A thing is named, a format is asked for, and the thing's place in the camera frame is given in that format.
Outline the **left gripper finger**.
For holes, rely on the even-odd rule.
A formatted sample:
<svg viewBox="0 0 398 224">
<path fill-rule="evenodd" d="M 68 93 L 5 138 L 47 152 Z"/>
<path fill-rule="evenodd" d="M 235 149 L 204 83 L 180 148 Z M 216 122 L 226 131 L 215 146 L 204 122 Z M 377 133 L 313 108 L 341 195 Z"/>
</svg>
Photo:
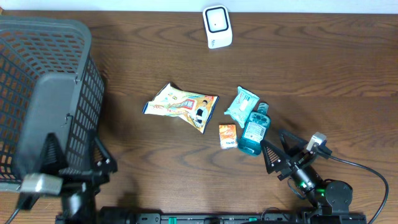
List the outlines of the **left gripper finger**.
<svg viewBox="0 0 398 224">
<path fill-rule="evenodd" d="M 49 133 L 40 153 L 40 171 L 60 171 L 68 167 L 65 154 L 62 151 L 55 133 Z"/>
<path fill-rule="evenodd" d="M 90 170 L 94 172 L 109 174 L 118 171 L 116 160 L 101 142 L 94 129 L 88 132 L 88 160 Z"/>
</svg>

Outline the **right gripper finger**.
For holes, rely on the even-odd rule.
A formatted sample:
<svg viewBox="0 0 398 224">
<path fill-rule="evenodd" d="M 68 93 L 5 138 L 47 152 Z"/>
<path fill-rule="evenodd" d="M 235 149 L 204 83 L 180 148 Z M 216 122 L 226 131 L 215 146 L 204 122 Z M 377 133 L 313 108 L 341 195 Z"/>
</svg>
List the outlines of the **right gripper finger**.
<svg viewBox="0 0 398 224">
<path fill-rule="evenodd" d="M 261 141 L 261 149 L 268 174 L 288 168 L 288 155 L 283 150 L 265 139 Z"/>
<path fill-rule="evenodd" d="M 279 130 L 279 139 L 285 152 L 300 152 L 308 144 L 308 141 L 286 129 Z"/>
</svg>

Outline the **teal mouthwash bottle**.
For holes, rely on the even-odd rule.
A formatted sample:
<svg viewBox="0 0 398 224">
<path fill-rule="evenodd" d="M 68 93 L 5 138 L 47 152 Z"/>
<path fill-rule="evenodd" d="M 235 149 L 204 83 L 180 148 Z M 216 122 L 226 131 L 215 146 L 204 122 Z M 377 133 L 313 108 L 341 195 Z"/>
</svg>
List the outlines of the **teal mouthwash bottle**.
<svg viewBox="0 0 398 224">
<path fill-rule="evenodd" d="M 238 141 L 238 148 L 246 154 L 258 156 L 261 152 L 261 141 L 264 139 L 271 119 L 267 114 L 269 105 L 259 103 L 256 111 L 252 111 L 246 121 L 243 135 Z"/>
</svg>

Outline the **small orange box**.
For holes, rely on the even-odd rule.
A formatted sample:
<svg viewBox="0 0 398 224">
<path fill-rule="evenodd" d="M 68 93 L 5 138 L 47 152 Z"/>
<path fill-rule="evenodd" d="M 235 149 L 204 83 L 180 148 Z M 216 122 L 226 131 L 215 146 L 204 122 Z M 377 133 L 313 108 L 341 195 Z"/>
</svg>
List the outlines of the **small orange box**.
<svg viewBox="0 0 398 224">
<path fill-rule="evenodd" d="M 238 146 L 236 125 L 221 124 L 219 125 L 220 148 L 231 149 Z"/>
</svg>

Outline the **teal wet wipes pack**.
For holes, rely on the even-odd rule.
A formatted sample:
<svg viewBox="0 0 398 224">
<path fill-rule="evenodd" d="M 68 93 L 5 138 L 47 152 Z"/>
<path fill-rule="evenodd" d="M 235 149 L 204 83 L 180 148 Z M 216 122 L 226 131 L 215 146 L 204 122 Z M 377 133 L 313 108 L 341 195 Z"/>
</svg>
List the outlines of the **teal wet wipes pack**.
<svg viewBox="0 0 398 224">
<path fill-rule="evenodd" d="M 259 97 L 256 94 L 238 86 L 238 94 L 224 114 L 230 115 L 241 128 L 244 128 L 246 120 L 258 101 Z"/>
</svg>

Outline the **yellow snack bag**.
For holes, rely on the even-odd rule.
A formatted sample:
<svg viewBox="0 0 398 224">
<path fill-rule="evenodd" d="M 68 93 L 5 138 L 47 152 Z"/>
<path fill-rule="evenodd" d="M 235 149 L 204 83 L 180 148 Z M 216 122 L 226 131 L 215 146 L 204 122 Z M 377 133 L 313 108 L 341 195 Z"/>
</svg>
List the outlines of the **yellow snack bag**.
<svg viewBox="0 0 398 224">
<path fill-rule="evenodd" d="M 142 113 L 181 118 L 204 134 L 218 100 L 218 96 L 183 91 L 168 83 L 145 104 Z"/>
</svg>

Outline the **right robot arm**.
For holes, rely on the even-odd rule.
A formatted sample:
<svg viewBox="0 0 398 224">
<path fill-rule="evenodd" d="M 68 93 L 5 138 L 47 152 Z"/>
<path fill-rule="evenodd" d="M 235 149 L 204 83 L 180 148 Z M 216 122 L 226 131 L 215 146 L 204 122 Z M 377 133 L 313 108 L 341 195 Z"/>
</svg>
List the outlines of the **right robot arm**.
<svg viewBox="0 0 398 224">
<path fill-rule="evenodd" d="M 312 215 L 345 215 L 353 198 L 353 189 L 346 182 L 322 179 L 312 167 L 318 157 L 327 158 L 331 150 L 326 147 L 327 137 L 315 133 L 306 141 L 287 130 L 279 131 L 282 148 L 268 140 L 261 141 L 268 174 L 277 173 L 277 178 L 292 181 L 291 190 L 301 199 L 307 199 L 315 210 Z"/>
</svg>

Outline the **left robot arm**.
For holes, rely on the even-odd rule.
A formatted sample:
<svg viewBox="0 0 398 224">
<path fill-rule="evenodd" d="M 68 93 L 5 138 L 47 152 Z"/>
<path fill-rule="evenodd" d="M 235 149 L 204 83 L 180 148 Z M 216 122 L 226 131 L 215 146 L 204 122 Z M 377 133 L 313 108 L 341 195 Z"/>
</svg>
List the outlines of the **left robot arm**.
<svg viewBox="0 0 398 224">
<path fill-rule="evenodd" d="M 63 151 L 56 135 L 48 134 L 35 167 L 41 174 L 62 180 L 57 193 L 62 213 L 56 223 L 96 223 L 95 196 L 100 185 L 108 183 L 110 175 L 118 171 L 116 160 L 93 129 L 87 132 L 80 158 Z"/>
</svg>

